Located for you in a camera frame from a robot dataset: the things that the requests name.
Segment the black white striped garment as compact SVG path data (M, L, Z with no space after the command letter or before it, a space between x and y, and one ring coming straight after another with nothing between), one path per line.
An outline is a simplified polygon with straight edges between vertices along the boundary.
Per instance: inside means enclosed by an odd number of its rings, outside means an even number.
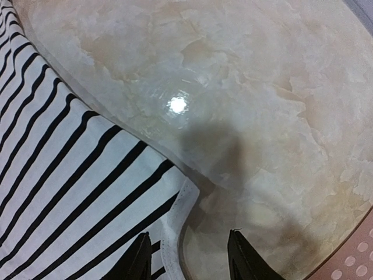
M103 279L142 233L151 279L184 279L179 239L198 195L71 92L1 2L2 279Z

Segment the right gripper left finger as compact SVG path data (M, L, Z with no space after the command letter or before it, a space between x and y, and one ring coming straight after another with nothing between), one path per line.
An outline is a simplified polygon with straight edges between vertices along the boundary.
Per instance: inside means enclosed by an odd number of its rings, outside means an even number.
M149 233L141 233L102 280L151 279L152 244Z

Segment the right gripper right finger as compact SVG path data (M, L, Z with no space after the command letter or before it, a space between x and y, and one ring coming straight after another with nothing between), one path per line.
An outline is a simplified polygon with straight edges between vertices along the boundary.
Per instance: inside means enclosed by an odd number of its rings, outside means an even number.
M239 230L230 230L228 244L228 262L232 280L284 280Z

